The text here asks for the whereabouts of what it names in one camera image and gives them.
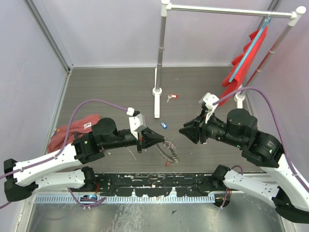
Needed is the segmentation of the metal disc with keyrings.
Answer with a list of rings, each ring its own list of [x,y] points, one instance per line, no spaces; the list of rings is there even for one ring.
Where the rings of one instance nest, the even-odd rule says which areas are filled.
[[[156,144],[155,148],[157,149],[158,153],[166,160],[166,162],[170,161],[171,164],[180,162],[180,158],[175,152],[176,145],[173,141],[169,141],[167,138],[165,138],[165,142]]]

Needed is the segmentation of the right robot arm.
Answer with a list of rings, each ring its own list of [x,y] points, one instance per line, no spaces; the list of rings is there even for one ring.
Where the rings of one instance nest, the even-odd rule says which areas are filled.
[[[248,162],[267,172],[275,184],[270,185],[244,177],[231,168],[218,165],[211,175],[216,190],[225,188],[243,191],[270,206],[286,220],[294,223],[309,222],[309,194],[299,183],[287,163],[280,141],[257,128],[257,118],[244,109],[233,109],[226,122],[215,115],[206,118],[203,110],[195,119],[184,124],[179,132],[194,144],[214,139],[241,151]]]

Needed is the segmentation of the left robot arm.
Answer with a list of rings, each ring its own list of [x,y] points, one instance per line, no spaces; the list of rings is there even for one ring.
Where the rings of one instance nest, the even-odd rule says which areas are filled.
[[[141,153],[165,140],[164,136],[146,126],[141,114],[130,117],[129,125],[129,129],[119,131],[115,121],[105,117],[93,125],[89,133],[63,149],[27,161],[5,160],[4,193],[7,201],[24,200],[39,189],[59,187],[92,191],[97,180],[90,168],[82,168],[74,174],[61,173],[61,170],[101,159],[105,150],[135,146]]]

